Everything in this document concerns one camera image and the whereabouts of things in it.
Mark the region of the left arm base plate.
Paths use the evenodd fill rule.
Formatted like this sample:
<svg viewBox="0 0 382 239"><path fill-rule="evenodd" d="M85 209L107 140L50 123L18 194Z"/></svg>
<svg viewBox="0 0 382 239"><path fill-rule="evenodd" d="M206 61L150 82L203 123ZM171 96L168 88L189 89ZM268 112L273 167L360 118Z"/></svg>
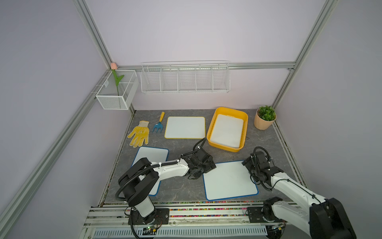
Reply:
<svg viewBox="0 0 382 239"><path fill-rule="evenodd" d="M170 209L169 208L156 208L147 217L142 217L137 210L132 210L130 212L130 217L128 224L130 225L167 225L170 219Z"/></svg>

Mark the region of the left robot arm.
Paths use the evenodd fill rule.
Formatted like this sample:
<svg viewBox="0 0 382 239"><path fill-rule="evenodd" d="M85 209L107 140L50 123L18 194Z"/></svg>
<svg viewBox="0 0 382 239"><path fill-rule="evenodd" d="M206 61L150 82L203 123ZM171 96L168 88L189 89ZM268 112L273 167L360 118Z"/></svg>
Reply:
<svg viewBox="0 0 382 239"><path fill-rule="evenodd" d="M141 217L149 218L155 215L156 211L149 194L157 182L184 176L196 180L214 169L216 164L213 157L202 148L165 162L151 162L144 157L119 178L119 189L114 198L126 202Z"/></svg>

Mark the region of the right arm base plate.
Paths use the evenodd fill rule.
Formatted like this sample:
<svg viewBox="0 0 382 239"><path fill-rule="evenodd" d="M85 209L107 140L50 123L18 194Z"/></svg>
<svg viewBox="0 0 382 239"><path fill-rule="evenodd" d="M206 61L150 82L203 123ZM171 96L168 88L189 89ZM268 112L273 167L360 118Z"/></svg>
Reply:
<svg viewBox="0 0 382 239"><path fill-rule="evenodd" d="M248 207L245 215L250 223L286 223L286 221L277 218L272 209L268 207Z"/></svg>

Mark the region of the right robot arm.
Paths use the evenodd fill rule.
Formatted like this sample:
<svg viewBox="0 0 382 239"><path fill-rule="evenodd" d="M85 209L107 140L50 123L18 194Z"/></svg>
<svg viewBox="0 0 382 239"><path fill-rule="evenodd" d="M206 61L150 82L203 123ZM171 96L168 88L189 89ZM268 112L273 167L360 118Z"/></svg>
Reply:
<svg viewBox="0 0 382 239"><path fill-rule="evenodd" d="M269 152L257 146L242 162L254 184L261 185L269 192L278 190L296 204L292 206L280 197L264 201L261 210L264 221L272 223L282 220L284 223L291 223L312 239L357 237L339 200L327 199L308 190L275 166L272 161Z"/></svg>

